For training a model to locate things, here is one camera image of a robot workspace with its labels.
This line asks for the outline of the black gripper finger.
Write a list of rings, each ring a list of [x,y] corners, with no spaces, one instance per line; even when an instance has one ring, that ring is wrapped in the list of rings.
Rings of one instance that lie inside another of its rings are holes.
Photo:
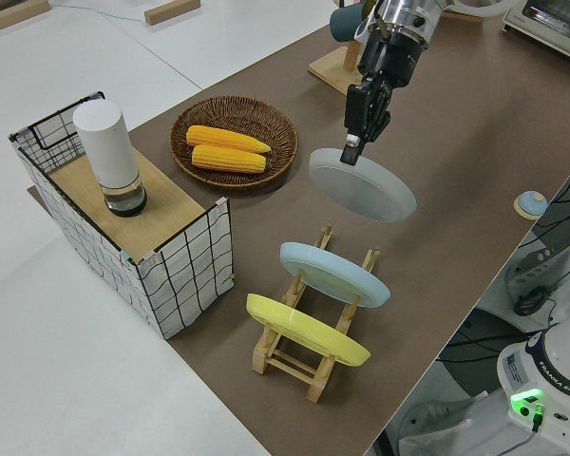
[[[391,88],[387,83],[381,84],[372,92],[366,129],[368,143],[375,142],[390,122],[390,98]]]
[[[340,160],[356,165],[367,143],[369,92],[365,85],[350,85],[347,92],[344,125],[347,138]]]

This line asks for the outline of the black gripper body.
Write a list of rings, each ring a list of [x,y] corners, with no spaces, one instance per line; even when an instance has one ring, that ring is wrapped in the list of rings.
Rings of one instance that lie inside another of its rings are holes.
[[[385,37],[379,29],[372,30],[357,67],[362,83],[390,90],[407,86],[423,50],[405,34]]]

